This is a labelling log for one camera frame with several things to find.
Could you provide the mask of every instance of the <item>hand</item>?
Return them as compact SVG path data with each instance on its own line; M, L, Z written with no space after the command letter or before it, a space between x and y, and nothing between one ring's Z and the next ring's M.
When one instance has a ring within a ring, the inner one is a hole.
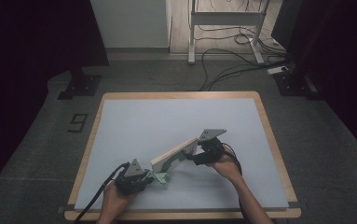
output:
M226 146L224 146L224 148L226 152L229 152L234 155L233 151L230 148ZM219 161L206 165L215 169L215 171L218 172L219 175L230 180L230 182L234 181L237 178L242 178L236 163L234 163L233 159L231 159L225 154Z
M137 196L137 194L131 194L128 196L120 194L114 181L108 184L103 191L102 212L100 213L97 223L111 223L126 209L130 201L135 198L135 196Z

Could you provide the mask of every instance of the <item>white wall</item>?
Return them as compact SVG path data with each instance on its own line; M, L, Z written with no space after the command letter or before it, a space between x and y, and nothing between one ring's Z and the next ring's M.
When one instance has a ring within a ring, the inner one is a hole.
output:
M170 0L90 0L106 48L167 48Z

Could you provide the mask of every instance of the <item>metal frame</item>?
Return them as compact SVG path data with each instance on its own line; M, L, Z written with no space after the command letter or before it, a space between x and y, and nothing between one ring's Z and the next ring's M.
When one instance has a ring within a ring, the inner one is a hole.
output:
M192 0L192 12L190 19L190 38L188 63L195 63L195 26L196 25L248 25L256 26L254 38L250 38L251 49L253 50L256 61L260 64L265 63L257 46L259 35L265 21L268 10L269 0L263 5L261 12L197 12L196 0Z

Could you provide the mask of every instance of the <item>power strip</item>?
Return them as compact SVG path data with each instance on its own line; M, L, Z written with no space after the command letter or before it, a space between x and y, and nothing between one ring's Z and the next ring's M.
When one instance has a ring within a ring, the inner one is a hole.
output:
M288 73L288 72L289 72L289 69L285 66L268 69L268 75L270 75L270 76L273 76L273 75L276 75L279 73Z

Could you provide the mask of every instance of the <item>gray carpet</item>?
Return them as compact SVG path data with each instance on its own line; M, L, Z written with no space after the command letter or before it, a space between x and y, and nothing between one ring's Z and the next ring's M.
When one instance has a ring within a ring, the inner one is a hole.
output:
M211 77L238 63L206 62ZM103 75L94 97L59 101L69 74L49 82L44 106L0 174L0 223L70 223L62 208L104 93L194 91L204 80L200 61L195 65L184 60L113 61L110 67L84 71ZM259 92L302 204L302 216L289 223L357 223L357 141L326 102L280 96L266 70L225 80L212 91ZM81 133L67 132L79 128L71 124L74 114L88 114Z

